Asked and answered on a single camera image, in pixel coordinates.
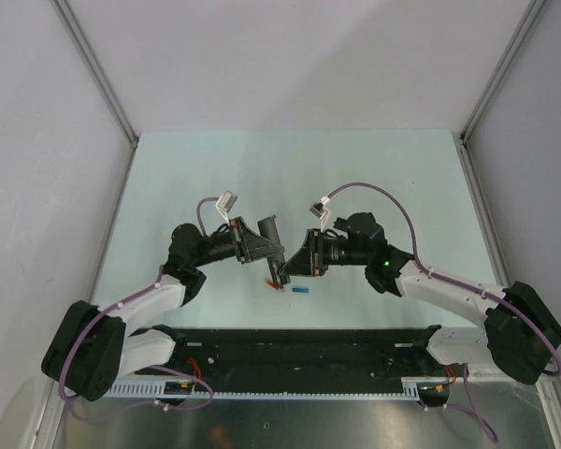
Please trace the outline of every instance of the white cable tray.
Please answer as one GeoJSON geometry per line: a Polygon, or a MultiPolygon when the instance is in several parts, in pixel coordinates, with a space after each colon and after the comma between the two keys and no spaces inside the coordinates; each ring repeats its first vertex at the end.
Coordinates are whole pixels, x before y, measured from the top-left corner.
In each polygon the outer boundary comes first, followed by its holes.
{"type": "MultiPolygon", "coordinates": [[[[184,399],[207,398],[208,392],[165,393],[167,382],[182,381],[161,380],[118,380],[104,395],[104,398],[169,398],[184,399]]],[[[348,399],[348,400],[420,400],[415,382],[405,381],[403,393],[361,393],[361,394],[301,394],[301,393],[238,393],[214,392],[216,399],[348,399]]]]}

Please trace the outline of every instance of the white wall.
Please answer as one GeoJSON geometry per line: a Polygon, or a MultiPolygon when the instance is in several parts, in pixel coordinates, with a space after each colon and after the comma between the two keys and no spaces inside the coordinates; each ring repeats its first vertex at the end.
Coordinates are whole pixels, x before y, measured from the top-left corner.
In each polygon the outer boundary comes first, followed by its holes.
{"type": "Polygon", "coordinates": [[[459,131],[529,0],[71,0],[138,131],[459,131]]]}
{"type": "Polygon", "coordinates": [[[47,0],[0,0],[0,449],[17,447],[41,359],[86,298],[130,153],[47,0]]]}
{"type": "Polygon", "coordinates": [[[514,279],[561,323],[561,0],[555,0],[471,140],[514,279]]]}

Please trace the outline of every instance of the cable clip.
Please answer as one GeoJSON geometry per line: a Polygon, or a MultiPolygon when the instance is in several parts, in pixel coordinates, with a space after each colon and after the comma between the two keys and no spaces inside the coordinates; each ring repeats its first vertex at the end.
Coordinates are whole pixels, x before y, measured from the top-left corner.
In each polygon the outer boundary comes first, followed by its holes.
{"type": "Polygon", "coordinates": [[[235,195],[230,190],[227,190],[222,195],[220,195],[220,197],[216,201],[216,210],[222,215],[228,225],[231,224],[231,221],[228,218],[228,212],[231,211],[236,202],[237,195],[235,195]]]}
{"type": "Polygon", "coordinates": [[[320,220],[320,230],[324,232],[330,226],[330,219],[333,216],[332,211],[326,206],[330,202],[328,196],[323,196],[317,203],[312,203],[309,206],[309,211],[316,215],[320,220]]]}

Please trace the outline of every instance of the red wire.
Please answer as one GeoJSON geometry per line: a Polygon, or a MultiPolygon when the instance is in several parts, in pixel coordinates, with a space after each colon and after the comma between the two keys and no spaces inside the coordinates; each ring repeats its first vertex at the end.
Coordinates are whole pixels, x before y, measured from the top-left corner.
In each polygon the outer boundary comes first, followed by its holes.
{"type": "Polygon", "coordinates": [[[445,366],[445,369],[447,370],[447,374],[450,377],[453,377],[452,381],[449,381],[449,385],[453,385],[455,383],[455,381],[457,380],[457,373],[455,372],[455,370],[453,368],[451,368],[449,365],[445,366]]]}
{"type": "Polygon", "coordinates": [[[197,373],[197,379],[201,379],[202,378],[202,370],[199,368],[199,365],[197,365],[197,361],[194,358],[190,358],[187,360],[192,367],[194,367],[194,372],[197,373]]]}

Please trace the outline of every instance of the orange object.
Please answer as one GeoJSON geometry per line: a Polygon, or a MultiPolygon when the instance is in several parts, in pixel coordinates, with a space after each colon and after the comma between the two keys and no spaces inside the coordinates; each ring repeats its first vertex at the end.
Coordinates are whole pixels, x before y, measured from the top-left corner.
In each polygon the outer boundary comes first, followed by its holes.
{"type": "Polygon", "coordinates": [[[455,383],[455,381],[457,380],[457,373],[449,365],[447,365],[445,367],[445,369],[447,370],[447,375],[450,376],[450,377],[453,377],[453,380],[449,382],[449,385],[453,385],[455,383]]]}
{"type": "Polygon", "coordinates": [[[192,367],[194,367],[194,377],[197,377],[197,379],[201,379],[202,370],[199,368],[199,365],[197,365],[197,361],[194,358],[190,358],[187,361],[192,367]]]}
{"type": "Polygon", "coordinates": [[[266,283],[267,283],[268,285],[270,285],[272,288],[274,288],[275,290],[280,290],[280,289],[281,289],[278,285],[276,285],[275,283],[273,283],[271,279],[266,279],[266,283]]]}

